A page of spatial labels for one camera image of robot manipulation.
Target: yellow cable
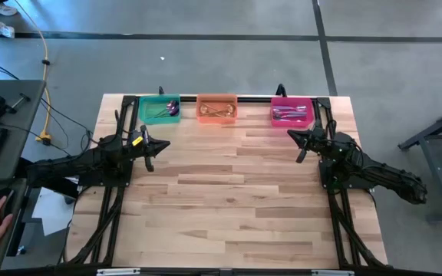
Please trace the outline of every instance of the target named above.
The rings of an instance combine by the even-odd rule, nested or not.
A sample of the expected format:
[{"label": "yellow cable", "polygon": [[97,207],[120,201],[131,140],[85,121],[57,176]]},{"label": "yellow cable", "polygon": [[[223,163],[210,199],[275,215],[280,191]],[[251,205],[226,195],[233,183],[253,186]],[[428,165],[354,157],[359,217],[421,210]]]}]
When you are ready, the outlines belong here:
[{"label": "yellow cable", "polygon": [[[47,42],[45,41],[44,35],[42,35],[42,32],[38,28],[37,24],[35,24],[35,21],[31,18],[31,16],[27,13],[27,11],[20,5],[20,2],[18,2],[18,0],[15,0],[15,2],[22,9],[22,11],[27,15],[28,19],[30,19],[30,21],[34,25],[35,29],[37,29],[38,34],[40,35],[40,38],[44,42],[44,50],[45,50],[44,60],[48,61]],[[47,82],[47,65],[46,64],[44,64],[44,76],[42,77],[42,79],[45,82]],[[47,138],[47,139],[50,140],[51,136],[47,133],[47,127],[48,127],[48,124],[49,124],[49,117],[51,115],[51,96],[49,94],[49,90],[47,89],[47,84],[46,84],[46,87],[44,89],[44,92],[45,92],[45,97],[47,98],[48,105],[47,105],[47,116],[45,117],[44,129],[41,131],[40,137],[41,138]]]}]

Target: wooden table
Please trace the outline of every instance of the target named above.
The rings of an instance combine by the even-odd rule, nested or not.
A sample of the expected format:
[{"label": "wooden table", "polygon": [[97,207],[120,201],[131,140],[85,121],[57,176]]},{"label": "wooden table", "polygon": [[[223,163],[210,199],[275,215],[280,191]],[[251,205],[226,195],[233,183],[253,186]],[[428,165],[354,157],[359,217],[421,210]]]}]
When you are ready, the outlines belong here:
[{"label": "wooden table", "polygon": [[[114,133],[122,96],[104,95],[95,139]],[[330,99],[337,131],[359,141],[350,98]],[[195,103],[182,103],[180,123],[148,126],[152,137],[171,145],[153,160],[154,172],[142,159],[135,162],[114,266],[338,268],[319,157],[308,152],[302,164],[295,162],[299,150],[286,129],[271,127],[269,105],[241,103],[235,124],[207,125],[197,122]],[[91,188],[80,197],[68,258],[96,229],[103,192]],[[349,200],[357,233],[386,263],[371,197],[349,190]]]}]

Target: concrete floor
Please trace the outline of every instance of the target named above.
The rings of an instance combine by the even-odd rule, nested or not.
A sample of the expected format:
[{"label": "concrete floor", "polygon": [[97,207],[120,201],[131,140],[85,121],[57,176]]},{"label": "concrete floor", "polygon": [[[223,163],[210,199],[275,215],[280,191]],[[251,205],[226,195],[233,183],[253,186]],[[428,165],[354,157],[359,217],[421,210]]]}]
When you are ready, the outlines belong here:
[{"label": "concrete floor", "polygon": [[[311,0],[21,0],[45,31],[118,34],[317,35]],[[321,0],[327,35],[442,37],[442,0]],[[21,15],[0,18],[31,31]],[[52,62],[48,87],[53,106],[93,129],[104,93],[273,94],[284,83],[290,94],[328,95],[317,41],[48,40]],[[388,260],[397,268],[442,272],[442,224],[425,215],[442,201],[422,153],[396,145],[442,114],[442,44],[329,43],[340,96],[353,102],[362,146],[371,157],[420,175],[430,190],[427,205],[410,205],[378,189],[378,216]],[[0,38],[0,65],[22,79],[41,77],[40,39]],[[8,79],[0,74],[0,79]],[[32,130],[40,132],[40,109]],[[83,130],[61,119],[79,152]],[[51,124],[54,141],[64,135]],[[28,139],[24,157],[61,156]],[[5,267],[57,261],[64,233],[25,233],[28,254]],[[31,254],[46,255],[37,262]]]}]

